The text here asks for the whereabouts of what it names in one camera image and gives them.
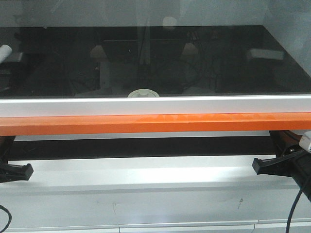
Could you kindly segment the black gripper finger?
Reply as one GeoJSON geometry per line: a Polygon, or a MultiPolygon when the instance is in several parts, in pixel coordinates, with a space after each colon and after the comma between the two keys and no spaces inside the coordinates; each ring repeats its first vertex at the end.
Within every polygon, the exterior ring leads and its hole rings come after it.
{"type": "Polygon", "coordinates": [[[31,164],[27,165],[10,165],[0,164],[0,182],[28,181],[34,170],[31,164]]]}

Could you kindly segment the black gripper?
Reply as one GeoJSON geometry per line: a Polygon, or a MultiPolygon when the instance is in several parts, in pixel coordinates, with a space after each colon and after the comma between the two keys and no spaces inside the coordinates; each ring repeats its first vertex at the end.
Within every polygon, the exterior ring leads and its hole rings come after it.
{"type": "Polygon", "coordinates": [[[257,175],[292,177],[299,187],[311,175],[311,154],[299,146],[302,136],[291,131],[269,131],[276,158],[254,158],[252,168],[257,175]]]}

